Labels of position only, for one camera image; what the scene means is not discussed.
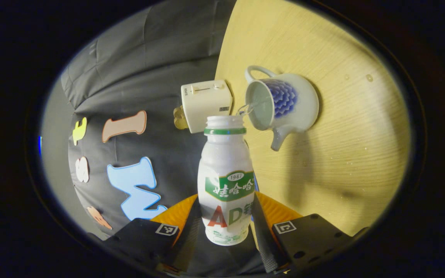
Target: gray fabric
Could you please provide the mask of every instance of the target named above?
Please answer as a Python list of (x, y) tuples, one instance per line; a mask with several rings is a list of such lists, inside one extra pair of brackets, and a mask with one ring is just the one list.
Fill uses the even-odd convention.
[[(61, 76), (63, 90), (75, 114), (69, 134), (69, 166), (84, 208), (99, 210), (113, 230), (129, 223), (120, 205), (129, 197), (109, 183), (107, 165), (136, 164), (149, 157), (157, 180), (151, 192), (158, 205), (171, 207), (197, 193), (197, 171), (207, 138), (178, 130), (173, 109), (180, 106), (180, 86), (213, 80), (226, 25), (235, 0), (174, 0), (162, 2), (121, 21), (85, 46)], [(101, 141), (108, 119), (147, 112), (143, 134), (134, 132)], [(76, 121), (87, 117), (85, 137), (74, 146)], [(76, 177), (75, 161), (87, 157), (90, 180)], [(252, 239), (231, 248), (209, 243), (199, 235), (190, 275), (233, 276), (263, 273)]]

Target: white bottle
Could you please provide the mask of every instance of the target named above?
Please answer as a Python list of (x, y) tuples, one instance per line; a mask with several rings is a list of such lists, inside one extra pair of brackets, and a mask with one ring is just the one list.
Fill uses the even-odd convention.
[(198, 199), (207, 238), (230, 246), (248, 235), (255, 180), (242, 116), (207, 117)]

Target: green label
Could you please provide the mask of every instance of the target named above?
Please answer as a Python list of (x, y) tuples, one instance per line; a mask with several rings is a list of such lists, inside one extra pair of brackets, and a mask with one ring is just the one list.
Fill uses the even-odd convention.
[(220, 176), (218, 181), (205, 178), (205, 191), (221, 201), (230, 202), (251, 194), (255, 190), (254, 184), (253, 171), (235, 171)]

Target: table surface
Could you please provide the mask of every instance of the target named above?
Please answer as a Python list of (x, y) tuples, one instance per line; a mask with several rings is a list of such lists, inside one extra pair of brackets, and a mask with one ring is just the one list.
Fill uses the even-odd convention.
[(244, 105), (249, 65), (307, 78), (320, 101), (316, 123), (290, 134), (279, 152), (270, 149), (272, 131), (256, 130), (245, 117), (260, 191), (350, 236), (372, 225), (401, 183), (411, 142), (403, 96), (378, 55), (304, 7), (238, 0), (215, 76), (233, 93), (232, 114)]

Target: teapot spout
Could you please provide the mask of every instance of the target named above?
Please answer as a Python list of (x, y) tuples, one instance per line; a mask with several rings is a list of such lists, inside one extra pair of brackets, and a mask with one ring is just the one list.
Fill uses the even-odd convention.
[(274, 128), (272, 131), (274, 132), (274, 138), (272, 139), (272, 144), (270, 148), (274, 151), (279, 151), (281, 145), (284, 142), (284, 139), (294, 130), (292, 125), (282, 125), (280, 127)]

